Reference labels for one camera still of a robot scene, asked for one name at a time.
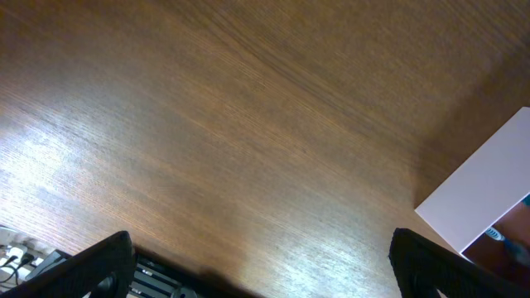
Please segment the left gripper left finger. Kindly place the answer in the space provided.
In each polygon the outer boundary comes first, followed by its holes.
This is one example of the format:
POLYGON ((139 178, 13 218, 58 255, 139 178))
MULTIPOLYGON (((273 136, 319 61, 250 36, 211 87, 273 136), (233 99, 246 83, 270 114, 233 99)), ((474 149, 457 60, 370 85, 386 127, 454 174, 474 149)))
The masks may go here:
POLYGON ((1 297, 125 298, 136 267, 137 254, 130 235, 120 231, 2 293, 1 297))

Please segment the teal mouthwash bottle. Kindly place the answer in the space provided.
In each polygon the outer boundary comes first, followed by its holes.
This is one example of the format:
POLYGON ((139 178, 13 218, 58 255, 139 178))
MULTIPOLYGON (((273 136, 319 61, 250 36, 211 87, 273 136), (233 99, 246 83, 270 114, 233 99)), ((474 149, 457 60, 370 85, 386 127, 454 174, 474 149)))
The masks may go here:
POLYGON ((523 204, 526 206, 530 206, 530 195, 527 195, 523 200, 523 204))

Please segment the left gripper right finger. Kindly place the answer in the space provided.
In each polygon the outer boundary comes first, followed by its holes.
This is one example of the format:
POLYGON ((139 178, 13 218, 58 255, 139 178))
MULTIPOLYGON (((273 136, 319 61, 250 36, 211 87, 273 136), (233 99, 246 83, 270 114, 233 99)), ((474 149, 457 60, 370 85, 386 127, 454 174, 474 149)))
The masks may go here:
POLYGON ((404 298, 528 297, 529 290, 477 267, 408 228, 397 228, 389 260, 404 298))

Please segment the blue white toothbrush with cap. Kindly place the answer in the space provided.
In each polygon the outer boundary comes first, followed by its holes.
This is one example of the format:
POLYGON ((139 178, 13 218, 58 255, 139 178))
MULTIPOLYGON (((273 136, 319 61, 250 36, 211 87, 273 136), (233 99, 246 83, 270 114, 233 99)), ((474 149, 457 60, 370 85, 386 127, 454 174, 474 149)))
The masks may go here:
POLYGON ((529 249, 524 244, 506 238, 493 227, 486 229, 484 234, 494 241, 501 242, 508 256, 516 263, 529 267, 529 249))

